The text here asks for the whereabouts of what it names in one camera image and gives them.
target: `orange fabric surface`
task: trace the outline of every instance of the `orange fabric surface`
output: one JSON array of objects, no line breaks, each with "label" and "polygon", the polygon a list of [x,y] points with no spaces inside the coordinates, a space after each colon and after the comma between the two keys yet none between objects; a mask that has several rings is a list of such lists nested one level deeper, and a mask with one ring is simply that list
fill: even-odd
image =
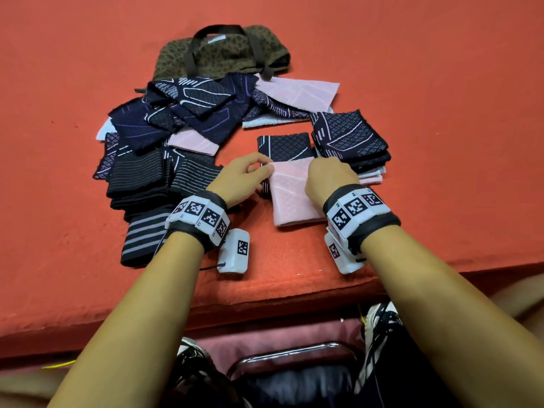
[{"label": "orange fabric surface", "polygon": [[[119,265],[127,224],[92,179],[94,137],[162,45],[209,24],[264,24],[292,54],[289,77],[340,82],[335,111],[361,109],[390,144],[377,192],[449,264],[544,262],[544,0],[0,3],[0,357],[81,345],[140,274]],[[238,130],[217,163],[310,129]],[[337,271],[324,225],[277,229],[270,201],[245,206],[249,269],[201,272],[191,327],[380,292],[369,271]]]}]

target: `table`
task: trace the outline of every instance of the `table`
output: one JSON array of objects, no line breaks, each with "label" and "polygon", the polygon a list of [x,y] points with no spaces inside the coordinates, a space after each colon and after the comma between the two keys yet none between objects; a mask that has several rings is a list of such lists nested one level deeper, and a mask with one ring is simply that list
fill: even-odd
[{"label": "table", "polygon": [[[541,269],[544,0],[2,4],[0,357],[81,348],[140,274],[119,265],[127,224],[91,178],[94,136],[146,85],[162,45],[220,22],[271,28],[292,54],[287,77],[341,83],[335,111],[361,109],[390,144],[377,192],[443,260],[509,280]],[[310,129],[239,130],[216,162],[256,150],[259,135]],[[251,233],[249,269],[201,272],[189,328],[383,292],[370,269],[336,270],[324,225],[275,228],[257,197],[234,222]]]}]

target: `black handle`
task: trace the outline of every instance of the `black handle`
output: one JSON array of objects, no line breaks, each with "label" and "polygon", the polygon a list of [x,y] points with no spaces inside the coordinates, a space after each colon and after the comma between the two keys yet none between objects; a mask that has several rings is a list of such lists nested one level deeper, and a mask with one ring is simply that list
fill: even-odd
[{"label": "black handle", "polygon": [[195,53],[200,47],[200,44],[204,38],[209,34],[240,34],[248,38],[253,57],[255,58],[255,64],[257,68],[262,68],[260,73],[262,78],[269,81],[274,75],[274,70],[265,64],[264,52],[261,47],[261,42],[255,35],[247,33],[241,25],[237,24],[216,24],[212,26],[204,27],[196,32],[189,44],[189,48],[183,55],[183,61],[185,62],[185,69],[187,71],[187,77],[194,77],[198,75],[195,63]]}]

